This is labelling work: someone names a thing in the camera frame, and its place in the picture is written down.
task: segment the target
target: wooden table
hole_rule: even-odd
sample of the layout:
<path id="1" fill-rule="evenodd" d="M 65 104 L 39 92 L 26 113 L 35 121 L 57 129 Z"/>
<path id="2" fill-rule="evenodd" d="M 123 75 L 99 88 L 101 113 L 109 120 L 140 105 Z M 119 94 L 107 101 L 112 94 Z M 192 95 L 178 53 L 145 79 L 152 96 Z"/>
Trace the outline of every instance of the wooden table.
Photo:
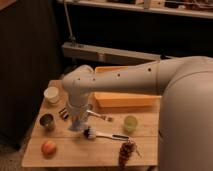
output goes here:
<path id="1" fill-rule="evenodd" d="M 122 141 L 106 138 L 86 139 L 82 133 L 71 132 L 68 126 L 70 120 L 63 121 L 59 111 L 65 106 L 67 94 L 62 90 L 61 81 L 52 80 L 49 86 L 60 89 L 60 101 L 50 105 L 43 101 L 39 115 L 34 125 L 30 141 L 22 161 L 23 167 L 111 167 L 118 166 L 119 149 Z M 95 105 L 95 110 L 114 118 L 114 122 L 106 122 L 95 117 L 89 118 L 88 124 L 97 130 L 111 133 L 125 134 L 122 128 L 124 117 L 134 115 L 138 119 L 138 127 L 130 136 L 138 146 L 142 158 L 136 153 L 127 163 L 127 166 L 155 166 L 157 165 L 157 128 L 159 105 L 143 108 L 100 108 Z M 54 115 L 56 129 L 45 132 L 39 124 L 40 117 L 45 113 Z M 57 144 L 57 152 L 53 158 L 47 159 L 41 153 L 41 145 L 47 139 Z"/>

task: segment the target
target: wall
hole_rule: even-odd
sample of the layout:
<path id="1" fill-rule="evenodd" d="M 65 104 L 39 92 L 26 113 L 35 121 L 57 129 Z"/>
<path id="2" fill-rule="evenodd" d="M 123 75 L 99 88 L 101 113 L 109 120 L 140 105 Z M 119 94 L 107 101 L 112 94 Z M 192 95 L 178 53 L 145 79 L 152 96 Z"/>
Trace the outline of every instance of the wall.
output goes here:
<path id="1" fill-rule="evenodd" d="M 61 73 L 52 1 L 19 0 L 0 11 L 0 137 L 17 145 L 50 79 Z"/>

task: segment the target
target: brush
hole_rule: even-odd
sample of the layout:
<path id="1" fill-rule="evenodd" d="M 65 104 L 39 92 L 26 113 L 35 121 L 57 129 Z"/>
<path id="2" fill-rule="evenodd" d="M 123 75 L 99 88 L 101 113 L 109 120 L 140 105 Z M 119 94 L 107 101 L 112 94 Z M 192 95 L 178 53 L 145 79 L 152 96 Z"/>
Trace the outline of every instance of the brush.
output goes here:
<path id="1" fill-rule="evenodd" d="M 103 119 L 105 121 L 108 121 L 108 122 L 113 122 L 114 121 L 114 119 L 112 117 L 108 117 L 106 115 L 102 115 L 102 114 L 93 112 L 91 110 L 87 110 L 87 113 L 89 113 L 91 116 L 95 116 L 95 117 L 101 118 L 101 119 Z"/>
<path id="2" fill-rule="evenodd" d="M 89 139 L 95 139 L 96 137 L 105 137 L 105 138 L 110 138 L 110 139 L 113 139 L 113 140 L 122 140 L 122 141 L 129 140 L 128 136 L 99 132 L 99 131 L 96 131 L 95 129 L 91 128 L 91 127 L 84 130 L 84 136 L 89 138 Z"/>

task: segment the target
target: small glass cup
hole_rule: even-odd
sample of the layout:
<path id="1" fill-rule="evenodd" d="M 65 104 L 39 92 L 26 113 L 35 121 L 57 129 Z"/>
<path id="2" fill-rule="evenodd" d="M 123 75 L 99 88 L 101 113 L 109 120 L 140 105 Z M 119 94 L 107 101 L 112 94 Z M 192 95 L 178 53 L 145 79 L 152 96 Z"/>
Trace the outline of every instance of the small glass cup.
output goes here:
<path id="1" fill-rule="evenodd" d="M 54 117 L 50 113 L 44 114 L 40 120 L 40 125 L 45 128 L 46 131 L 53 131 L 55 129 Z"/>
<path id="2" fill-rule="evenodd" d="M 132 115 L 128 115 L 124 119 L 124 125 L 123 128 L 127 133 L 132 133 L 138 125 L 138 120 L 136 117 Z"/>

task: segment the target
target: green cup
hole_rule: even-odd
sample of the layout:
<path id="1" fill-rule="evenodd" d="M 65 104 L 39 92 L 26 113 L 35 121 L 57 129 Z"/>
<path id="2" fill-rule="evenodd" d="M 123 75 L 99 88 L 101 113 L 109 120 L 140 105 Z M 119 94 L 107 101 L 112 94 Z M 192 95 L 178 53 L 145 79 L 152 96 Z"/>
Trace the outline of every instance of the green cup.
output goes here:
<path id="1" fill-rule="evenodd" d="M 128 115 L 127 117 L 125 117 L 123 127 L 126 132 L 132 133 L 136 129 L 137 125 L 138 120 L 136 117 L 132 115 Z"/>

